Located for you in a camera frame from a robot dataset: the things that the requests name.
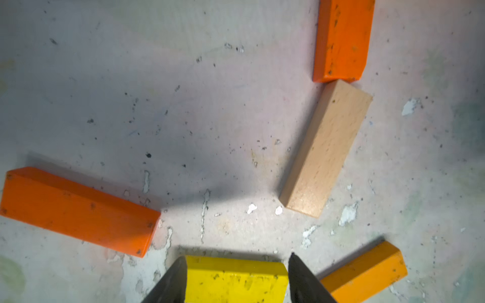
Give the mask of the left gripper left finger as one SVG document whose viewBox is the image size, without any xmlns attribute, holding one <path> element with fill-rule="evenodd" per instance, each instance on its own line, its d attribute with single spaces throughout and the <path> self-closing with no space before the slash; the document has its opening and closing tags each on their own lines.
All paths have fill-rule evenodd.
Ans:
<svg viewBox="0 0 485 303">
<path fill-rule="evenodd" d="M 179 257 L 142 300 L 142 303 L 184 303 L 188 279 L 188 265 Z"/>
</svg>

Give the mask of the natural wood block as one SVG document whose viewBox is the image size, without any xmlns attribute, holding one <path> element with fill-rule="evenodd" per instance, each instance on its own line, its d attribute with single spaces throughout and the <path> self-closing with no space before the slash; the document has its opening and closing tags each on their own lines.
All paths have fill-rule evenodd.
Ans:
<svg viewBox="0 0 485 303">
<path fill-rule="evenodd" d="M 279 196 L 287 209 L 321 215 L 372 99 L 343 80 L 325 86 Z"/>
</svg>

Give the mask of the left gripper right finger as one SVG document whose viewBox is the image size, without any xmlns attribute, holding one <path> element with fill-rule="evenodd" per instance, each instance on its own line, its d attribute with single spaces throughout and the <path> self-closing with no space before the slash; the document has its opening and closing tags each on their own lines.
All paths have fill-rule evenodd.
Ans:
<svg viewBox="0 0 485 303">
<path fill-rule="evenodd" d="M 290 298 L 293 303 L 336 303 L 329 291 L 304 264 L 292 253 L 289 258 Z"/>
</svg>

